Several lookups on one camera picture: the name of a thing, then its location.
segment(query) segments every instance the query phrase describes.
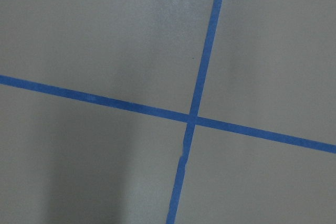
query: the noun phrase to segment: gray surface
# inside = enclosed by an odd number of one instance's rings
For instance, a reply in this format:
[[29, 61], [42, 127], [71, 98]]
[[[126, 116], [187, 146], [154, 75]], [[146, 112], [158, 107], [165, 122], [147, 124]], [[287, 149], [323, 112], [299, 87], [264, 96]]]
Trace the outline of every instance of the gray surface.
[[223, 0], [200, 115], [336, 144], [336, 0]]
[[198, 126], [176, 224], [333, 224], [335, 155]]
[[[187, 113], [212, 0], [0, 0], [0, 74]], [[200, 115], [336, 144], [335, 0], [224, 0]], [[0, 86], [0, 223], [165, 223], [184, 123]], [[176, 223], [334, 223], [335, 156], [196, 127]]]
[[212, 0], [1, 0], [0, 73], [188, 112]]
[[165, 222], [184, 123], [4, 86], [0, 100], [1, 223]]

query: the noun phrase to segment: tape line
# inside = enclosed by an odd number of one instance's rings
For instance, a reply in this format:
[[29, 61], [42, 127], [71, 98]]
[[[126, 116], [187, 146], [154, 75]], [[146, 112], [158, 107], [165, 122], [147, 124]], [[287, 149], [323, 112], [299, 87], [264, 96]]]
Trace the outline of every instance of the tape line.
[[183, 179], [185, 175], [185, 168], [188, 162], [188, 157], [190, 153], [190, 148], [193, 140], [196, 119], [201, 103], [206, 73], [209, 66], [211, 51], [213, 42], [215, 39], [216, 27], [219, 18], [219, 12], [221, 10], [222, 0], [214, 0], [210, 20], [208, 24], [208, 29], [204, 41], [203, 53], [201, 57], [201, 62], [199, 64], [198, 74], [196, 85], [193, 94], [193, 100], [190, 107], [189, 116], [190, 119], [187, 123], [184, 139], [183, 139], [183, 150], [182, 156], [180, 157], [177, 165], [177, 171], [175, 175], [175, 182], [173, 186], [172, 196], [169, 204], [169, 210], [167, 214], [166, 224], [173, 224], [175, 223], [178, 203], [180, 201], [182, 186], [183, 186]]
[[271, 141], [276, 141], [280, 143], [286, 143], [291, 145], [296, 145], [300, 147], [310, 148], [318, 151], [336, 153], [336, 145], [317, 142], [313, 140], [308, 140], [305, 138], [284, 135], [280, 133], [275, 133], [271, 131], [264, 131], [252, 127], [246, 127], [238, 124], [221, 122], [208, 118], [197, 118], [197, 124], [205, 127], [210, 127], [213, 129], [218, 129], [222, 131], [229, 131], [233, 133], [238, 133], [247, 136], [253, 136], [258, 138], [263, 138]]
[[138, 112], [146, 115], [158, 116], [160, 118], [166, 118], [171, 120], [176, 120], [180, 122], [187, 122], [188, 115], [180, 112], [159, 109], [151, 106], [141, 105], [132, 102], [125, 102], [113, 98], [102, 97], [95, 94], [84, 93], [80, 91], [59, 88], [55, 86], [50, 86], [42, 83], [17, 79], [13, 77], [0, 75], [0, 83], [12, 87], [37, 91], [45, 94], [52, 94], [58, 97], [70, 98], [78, 101], [94, 103], [98, 105], [108, 106], [112, 108], [128, 110], [133, 112]]

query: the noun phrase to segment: blue painter's tape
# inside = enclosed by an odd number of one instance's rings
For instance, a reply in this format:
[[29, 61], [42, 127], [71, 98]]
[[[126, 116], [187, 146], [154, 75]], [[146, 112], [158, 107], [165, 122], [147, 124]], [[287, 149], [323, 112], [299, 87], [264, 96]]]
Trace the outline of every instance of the blue painter's tape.
[[226, 123], [217, 120], [207, 119], [198, 117], [196, 121], [197, 125], [210, 127], [213, 129], [218, 129], [222, 131], [230, 131], [242, 135], [254, 136], [258, 138], [263, 138], [271, 141], [276, 141], [280, 143], [286, 143], [291, 145], [297, 145], [305, 148], [310, 148], [314, 150], [336, 153], [336, 145], [317, 142], [313, 140], [308, 140], [304, 138], [299, 138], [295, 136], [284, 135], [280, 133], [275, 133], [271, 131], [259, 130], [251, 127], [246, 127], [238, 124]]
[[208, 30], [206, 33], [201, 63], [199, 64], [199, 70], [193, 95], [193, 100], [190, 107], [190, 115], [197, 116], [199, 107], [201, 104], [201, 98], [203, 93], [203, 87], [205, 83], [206, 73], [209, 66], [212, 46], [215, 39], [216, 27], [219, 18], [219, 12], [221, 11], [222, 0], [214, 0], [213, 7], [208, 24]]
[[187, 123], [184, 139], [183, 139], [183, 151], [182, 156], [178, 162], [175, 183], [172, 191], [172, 196], [169, 204], [169, 211], [166, 219], [166, 224], [175, 223], [178, 203], [180, 201], [180, 195], [183, 186], [183, 179], [185, 175], [185, 168], [189, 157], [189, 152], [191, 148], [191, 143], [193, 140], [195, 123], [199, 111], [199, 107], [201, 104], [201, 98], [206, 78], [206, 73], [209, 66], [211, 51], [213, 42], [215, 39], [216, 27], [219, 18], [219, 12], [221, 10], [222, 0], [214, 0], [210, 20], [208, 24], [208, 29], [204, 41], [203, 53], [201, 57], [201, 63], [199, 64], [198, 74], [196, 85], [193, 94], [193, 100], [190, 107], [190, 119]]
[[95, 94], [84, 93], [80, 91], [74, 91], [70, 89], [59, 88], [55, 86], [50, 86], [46, 84], [41, 84], [37, 82], [17, 79], [13, 77], [0, 75], [0, 84], [37, 91], [45, 94], [52, 94], [58, 97], [70, 98], [78, 101], [89, 102], [94, 104], [99, 104], [103, 106], [108, 106], [112, 108], [128, 110], [133, 112], [138, 112], [141, 114], [158, 116], [160, 118], [166, 118], [171, 120], [176, 120], [180, 122], [187, 122], [189, 115], [180, 112], [159, 109], [155, 107], [150, 107], [146, 105], [141, 105], [132, 102], [125, 102], [113, 98], [101, 97]]

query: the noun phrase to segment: gray floor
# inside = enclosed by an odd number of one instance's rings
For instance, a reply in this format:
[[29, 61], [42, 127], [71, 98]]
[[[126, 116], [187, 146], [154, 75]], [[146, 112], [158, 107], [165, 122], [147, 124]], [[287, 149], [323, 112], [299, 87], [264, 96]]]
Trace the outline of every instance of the gray floor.
[[[188, 113], [213, 0], [1, 0], [0, 74]], [[336, 144], [336, 0], [223, 0], [200, 116]], [[0, 223], [165, 223], [185, 123], [0, 86]], [[197, 126], [176, 223], [334, 223], [335, 155]]]

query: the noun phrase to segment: blue tape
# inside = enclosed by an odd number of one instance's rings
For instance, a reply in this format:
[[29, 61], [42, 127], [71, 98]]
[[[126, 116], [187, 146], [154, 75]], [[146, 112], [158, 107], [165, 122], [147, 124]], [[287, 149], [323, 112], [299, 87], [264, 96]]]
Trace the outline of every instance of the blue tape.
[[305, 148], [310, 148], [314, 150], [336, 153], [336, 145], [321, 143], [313, 140], [308, 140], [305, 138], [299, 138], [295, 136], [284, 135], [280, 133], [275, 133], [271, 131], [259, 130], [251, 127], [241, 126], [238, 124], [226, 123], [217, 120], [212, 120], [208, 118], [197, 118], [197, 125], [210, 127], [213, 129], [218, 129], [222, 131], [230, 131], [242, 135], [254, 136], [258, 138], [263, 138], [271, 141], [276, 141], [280, 143], [286, 143], [296, 146], [301, 146]]
[[113, 98], [101, 97], [95, 94], [89, 94], [80, 91], [54, 87], [46, 84], [17, 79], [3, 75], [0, 75], [0, 83], [12, 87], [37, 91], [44, 94], [52, 94], [58, 97], [70, 98], [78, 101], [89, 102], [112, 108], [138, 112], [141, 114], [158, 116], [160, 118], [166, 118], [180, 122], [187, 122], [189, 118], [187, 114], [183, 114], [180, 112], [159, 109], [132, 102], [125, 102]]
[[208, 24], [208, 29], [204, 41], [203, 53], [201, 58], [201, 63], [199, 64], [196, 85], [193, 94], [193, 100], [190, 107], [190, 119], [187, 123], [184, 139], [183, 139], [183, 151], [182, 156], [178, 161], [177, 171], [175, 175], [175, 182], [172, 191], [172, 196], [169, 204], [169, 211], [167, 214], [166, 224], [175, 223], [178, 203], [180, 201], [183, 180], [185, 175], [185, 168], [188, 162], [188, 157], [190, 153], [191, 143], [193, 140], [194, 129], [196, 125], [196, 119], [201, 104], [201, 98], [206, 78], [206, 73], [209, 66], [212, 46], [215, 39], [216, 27], [219, 18], [219, 12], [221, 11], [222, 0], [214, 0], [210, 20]]

